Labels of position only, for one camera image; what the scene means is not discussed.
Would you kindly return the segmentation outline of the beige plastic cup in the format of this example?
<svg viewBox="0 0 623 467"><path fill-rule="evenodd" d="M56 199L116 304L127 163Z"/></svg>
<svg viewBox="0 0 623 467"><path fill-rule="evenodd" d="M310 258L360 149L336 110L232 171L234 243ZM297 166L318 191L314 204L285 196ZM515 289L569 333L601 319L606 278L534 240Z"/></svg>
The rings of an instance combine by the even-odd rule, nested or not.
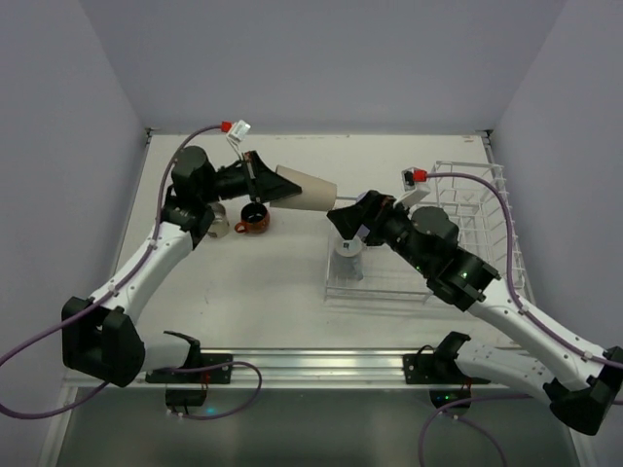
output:
<svg viewBox="0 0 623 467"><path fill-rule="evenodd" d="M302 192L290 198L272 201L272 208L327 212L334 208L337 185L324 179L278 165L276 173L298 185Z"/></svg>

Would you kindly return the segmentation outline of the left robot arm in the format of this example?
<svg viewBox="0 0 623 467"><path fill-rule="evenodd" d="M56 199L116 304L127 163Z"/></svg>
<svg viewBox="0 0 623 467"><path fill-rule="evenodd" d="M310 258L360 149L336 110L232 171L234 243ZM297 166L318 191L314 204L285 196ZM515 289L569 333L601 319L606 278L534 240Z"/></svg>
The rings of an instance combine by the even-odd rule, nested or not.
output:
<svg viewBox="0 0 623 467"><path fill-rule="evenodd" d="M61 311L66 368L118 387L143 372L189 374L201 364L198 340L179 332L140 335L143 308L165 278L207 235L220 200L291 198L302 188L250 151L215 168L198 146L176 151L160 184L154 227L121 269L86 299L70 298Z"/></svg>

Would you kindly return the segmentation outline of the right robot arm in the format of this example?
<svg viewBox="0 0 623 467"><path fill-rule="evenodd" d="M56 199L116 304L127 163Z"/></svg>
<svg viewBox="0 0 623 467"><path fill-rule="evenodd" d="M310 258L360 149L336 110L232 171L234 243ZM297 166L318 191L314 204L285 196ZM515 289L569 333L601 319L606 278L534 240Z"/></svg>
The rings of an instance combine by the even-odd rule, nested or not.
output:
<svg viewBox="0 0 623 467"><path fill-rule="evenodd" d="M387 245L433 296L492 325L527 353L495 350L461 333L437 346L439 372L501 383L544 402L567 427L596 435L622 387L622 350L580 338L519 297L508 276L458 244L458 226L436 206L409 211L367 192L328 219L344 239Z"/></svg>

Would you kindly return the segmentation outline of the orange ceramic mug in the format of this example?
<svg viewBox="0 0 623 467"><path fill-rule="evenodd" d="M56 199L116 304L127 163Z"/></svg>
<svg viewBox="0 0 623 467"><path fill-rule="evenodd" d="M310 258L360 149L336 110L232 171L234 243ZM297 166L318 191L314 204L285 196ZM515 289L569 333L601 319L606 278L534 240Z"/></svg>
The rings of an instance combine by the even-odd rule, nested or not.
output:
<svg viewBox="0 0 623 467"><path fill-rule="evenodd" d="M264 204L250 202L240 211L234 230L237 234L262 234L268 230L270 221L270 212Z"/></svg>

